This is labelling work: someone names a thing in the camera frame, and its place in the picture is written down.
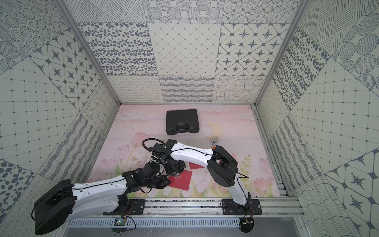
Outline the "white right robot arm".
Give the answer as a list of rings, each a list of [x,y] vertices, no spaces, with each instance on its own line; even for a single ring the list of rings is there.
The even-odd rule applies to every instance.
[[[238,162],[222,146],[203,149],[171,139],[165,143],[155,138],[153,140],[157,142],[153,147],[147,148],[145,142],[142,145],[151,152],[154,160],[163,165],[167,175],[181,174],[185,169],[185,162],[204,167],[208,169],[214,182],[228,189],[237,206],[249,206],[251,196],[240,183],[240,179],[247,179],[248,176],[239,172]]]

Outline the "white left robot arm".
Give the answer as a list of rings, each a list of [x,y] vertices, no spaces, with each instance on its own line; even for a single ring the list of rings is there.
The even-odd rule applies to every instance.
[[[93,183],[73,184],[69,179],[63,180],[35,201],[31,214],[35,234],[48,234],[68,221],[89,215],[140,215],[144,201],[131,201],[127,195],[144,187],[164,189],[169,184],[170,180],[155,162]]]

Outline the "red envelope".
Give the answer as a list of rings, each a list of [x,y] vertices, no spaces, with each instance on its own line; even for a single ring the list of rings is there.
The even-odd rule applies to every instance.
[[[190,187],[190,181],[192,177],[192,171],[184,170],[177,176],[170,176],[170,187],[188,191]]]
[[[200,165],[197,165],[197,164],[194,164],[194,163],[189,163],[189,169],[190,170],[200,169],[200,168],[203,168],[203,166],[200,166]]]

